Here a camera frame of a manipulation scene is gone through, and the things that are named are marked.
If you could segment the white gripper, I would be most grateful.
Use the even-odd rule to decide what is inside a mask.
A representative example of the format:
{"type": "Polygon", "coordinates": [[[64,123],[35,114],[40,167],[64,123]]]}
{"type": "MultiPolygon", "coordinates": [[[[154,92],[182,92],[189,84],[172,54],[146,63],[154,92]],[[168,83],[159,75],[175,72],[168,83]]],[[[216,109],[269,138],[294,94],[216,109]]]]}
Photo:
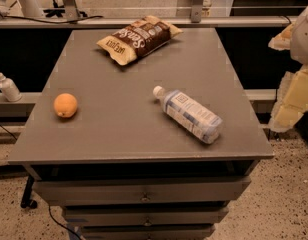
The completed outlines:
{"type": "Polygon", "coordinates": [[[280,82],[268,126],[281,133],[292,129],[308,112],[308,6],[295,24],[289,24],[270,40],[268,47],[290,49],[291,58],[304,64],[296,73],[286,72],[280,82]]]}

